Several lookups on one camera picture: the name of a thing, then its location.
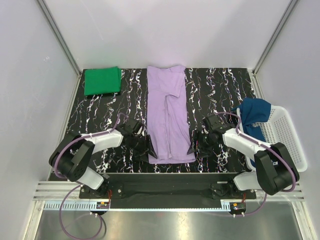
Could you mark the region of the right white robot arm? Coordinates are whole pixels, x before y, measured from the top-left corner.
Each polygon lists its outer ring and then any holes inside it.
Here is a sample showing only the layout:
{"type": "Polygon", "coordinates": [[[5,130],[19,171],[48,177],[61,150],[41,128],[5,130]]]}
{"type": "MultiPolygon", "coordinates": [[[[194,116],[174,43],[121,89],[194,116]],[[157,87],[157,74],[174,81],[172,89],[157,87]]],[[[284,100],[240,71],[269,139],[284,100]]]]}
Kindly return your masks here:
{"type": "Polygon", "coordinates": [[[208,158],[217,144],[235,149],[254,161],[253,170],[239,173],[227,185],[230,197],[239,198],[247,190],[262,190],[273,196],[296,188],[300,175],[283,143],[270,144],[258,140],[242,132],[239,125],[221,122],[219,113],[214,113],[203,118],[201,128],[192,132],[187,153],[198,153],[200,158],[208,158]]]}

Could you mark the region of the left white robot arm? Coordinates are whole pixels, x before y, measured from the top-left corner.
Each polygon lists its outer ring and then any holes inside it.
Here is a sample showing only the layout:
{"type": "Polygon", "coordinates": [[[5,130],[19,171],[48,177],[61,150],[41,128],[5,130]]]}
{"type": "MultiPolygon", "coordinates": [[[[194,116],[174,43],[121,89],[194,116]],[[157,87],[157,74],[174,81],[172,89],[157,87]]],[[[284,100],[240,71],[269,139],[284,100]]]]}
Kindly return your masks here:
{"type": "Polygon", "coordinates": [[[57,177],[87,186],[95,197],[103,198],[108,193],[109,181],[89,167],[92,155],[125,145],[138,161],[148,162],[149,156],[157,159],[151,136],[145,133],[145,129],[142,121],[130,118],[106,131],[89,134],[70,131],[48,163],[57,177]]]}

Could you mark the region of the purple t shirt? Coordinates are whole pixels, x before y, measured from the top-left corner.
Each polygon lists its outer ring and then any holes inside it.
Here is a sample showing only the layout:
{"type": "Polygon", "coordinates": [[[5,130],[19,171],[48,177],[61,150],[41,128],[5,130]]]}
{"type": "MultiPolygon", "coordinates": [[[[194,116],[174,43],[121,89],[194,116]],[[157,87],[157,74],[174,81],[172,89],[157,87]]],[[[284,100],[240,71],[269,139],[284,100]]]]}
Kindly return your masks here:
{"type": "Polygon", "coordinates": [[[147,132],[157,157],[151,164],[186,164],[196,160],[191,145],[183,65],[147,67],[147,132]]]}

